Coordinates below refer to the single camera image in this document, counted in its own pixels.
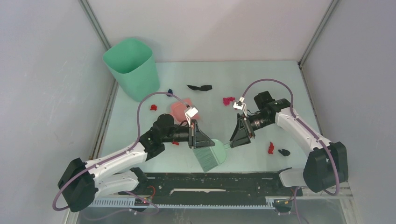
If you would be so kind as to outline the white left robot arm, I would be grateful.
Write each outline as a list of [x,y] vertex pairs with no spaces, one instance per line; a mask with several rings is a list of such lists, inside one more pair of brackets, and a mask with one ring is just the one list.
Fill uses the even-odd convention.
[[174,123],[169,114],[160,115],[137,141],[107,156],[89,161],[72,160],[57,186],[71,212],[88,207],[96,198],[122,191],[143,194],[148,188],[144,173],[136,165],[158,156],[165,143],[186,142],[191,149],[210,149],[214,140],[203,133],[196,120],[190,126]]

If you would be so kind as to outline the large pink paper scrap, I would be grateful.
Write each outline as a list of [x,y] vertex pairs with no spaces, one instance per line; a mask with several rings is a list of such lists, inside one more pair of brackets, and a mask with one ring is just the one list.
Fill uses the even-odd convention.
[[223,98],[223,105],[224,106],[229,106],[232,102],[234,102],[235,101],[235,98],[234,97],[226,97],[226,98]]

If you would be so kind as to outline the pink plastic dustpan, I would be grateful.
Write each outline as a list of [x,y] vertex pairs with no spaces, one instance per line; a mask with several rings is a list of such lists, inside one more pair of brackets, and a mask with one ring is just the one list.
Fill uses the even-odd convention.
[[[192,101],[190,98],[184,98],[182,99],[184,102],[186,102],[188,105],[192,105]],[[172,103],[170,105],[170,115],[173,116],[175,124],[180,124],[182,121],[186,120],[184,111],[187,109],[187,107],[181,103],[180,101],[177,101],[175,103]],[[200,120],[200,115],[197,113],[192,117],[195,120]]]

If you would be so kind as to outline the black paper scrap rear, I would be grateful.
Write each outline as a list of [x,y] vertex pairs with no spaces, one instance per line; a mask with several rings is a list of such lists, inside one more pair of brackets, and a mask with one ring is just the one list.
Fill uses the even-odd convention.
[[193,91],[209,91],[212,90],[212,85],[202,85],[202,86],[194,86],[187,85],[187,87]]

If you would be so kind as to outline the mint green hand brush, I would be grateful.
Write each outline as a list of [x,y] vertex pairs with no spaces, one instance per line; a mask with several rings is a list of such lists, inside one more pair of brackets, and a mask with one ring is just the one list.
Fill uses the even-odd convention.
[[230,144],[224,144],[220,140],[211,139],[213,146],[193,149],[193,153],[198,160],[204,173],[218,167],[226,161],[226,151],[230,149]]

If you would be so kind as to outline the red paper scrap front right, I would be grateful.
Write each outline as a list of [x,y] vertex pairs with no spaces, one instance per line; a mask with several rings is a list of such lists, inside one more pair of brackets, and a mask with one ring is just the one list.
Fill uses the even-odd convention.
[[273,154],[275,149],[275,145],[273,142],[270,142],[269,147],[268,147],[268,154]]

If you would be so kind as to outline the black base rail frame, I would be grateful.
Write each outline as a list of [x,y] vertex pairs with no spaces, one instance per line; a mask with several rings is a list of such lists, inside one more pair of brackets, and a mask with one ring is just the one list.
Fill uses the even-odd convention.
[[146,173],[131,192],[153,196],[157,206],[266,206],[268,199],[289,199],[275,173]]

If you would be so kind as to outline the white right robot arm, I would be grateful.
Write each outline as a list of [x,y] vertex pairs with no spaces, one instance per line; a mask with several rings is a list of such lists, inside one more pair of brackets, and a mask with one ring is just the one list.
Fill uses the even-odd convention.
[[341,142],[331,142],[303,121],[286,99],[274,100],[268,91],[254,97],[258,111],[253,115],[237,115],[237,124],[230,138],[230,147],[251,143],[255,131],[276,124],[288,132],[307,157],[304,168],[287,168],[278,172],[272,190],[284,195],[291,187],[308,187],[317,193],[346,182],[349,178],[347,149]]

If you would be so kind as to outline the green plastic waste bin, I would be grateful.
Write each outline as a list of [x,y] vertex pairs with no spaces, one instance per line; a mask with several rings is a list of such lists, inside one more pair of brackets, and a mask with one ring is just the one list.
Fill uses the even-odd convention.
[[122,90],[134,101],[159,90],[160,81],[152,49],[138,39],[125,39],[102,59]]

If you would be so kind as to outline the dark paper scrap front right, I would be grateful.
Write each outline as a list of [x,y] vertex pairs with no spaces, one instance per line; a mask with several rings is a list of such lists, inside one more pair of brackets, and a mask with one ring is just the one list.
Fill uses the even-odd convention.
[[291,152],[289,150],[286,149],[278,149],[278,152],[282,155],[282,156],[289,156],[291,154]]

